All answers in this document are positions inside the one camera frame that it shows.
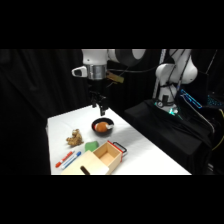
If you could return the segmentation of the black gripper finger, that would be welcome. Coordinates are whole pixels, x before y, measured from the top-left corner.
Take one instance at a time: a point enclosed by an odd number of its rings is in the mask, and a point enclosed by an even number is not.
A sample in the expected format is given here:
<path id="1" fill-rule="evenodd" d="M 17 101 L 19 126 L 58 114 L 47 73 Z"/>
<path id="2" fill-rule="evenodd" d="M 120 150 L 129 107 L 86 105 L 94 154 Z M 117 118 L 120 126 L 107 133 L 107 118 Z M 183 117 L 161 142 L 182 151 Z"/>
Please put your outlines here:
<path id="1" fill-rule="evenodd" d="M 92 107 L 95 108 L 98 104 L 99 94 L 97 92 L 90 93 Z"/>
<path id="2" fill-rule="evenodd" d="M 104 96 L 101 96 L 100 97 L 99 107 L 100 107 L 100 115 L 101 116 L 104 116 L 106 110 L 108 109 L 108 101 L 107 101 L 107 98 L 106 97 L 104 97 Z"/>

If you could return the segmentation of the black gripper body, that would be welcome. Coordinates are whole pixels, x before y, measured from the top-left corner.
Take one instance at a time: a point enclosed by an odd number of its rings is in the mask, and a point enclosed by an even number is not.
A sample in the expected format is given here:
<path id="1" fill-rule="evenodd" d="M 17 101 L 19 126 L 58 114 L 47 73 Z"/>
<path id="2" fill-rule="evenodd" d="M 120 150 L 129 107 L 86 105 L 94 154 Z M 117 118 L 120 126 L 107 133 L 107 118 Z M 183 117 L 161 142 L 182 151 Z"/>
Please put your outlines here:
<path id="1" fill-rule="evenodd" d="M 106 80 L 88 80 L 88 89 L 91 97 L 95 95 L 105 96 Z"/>

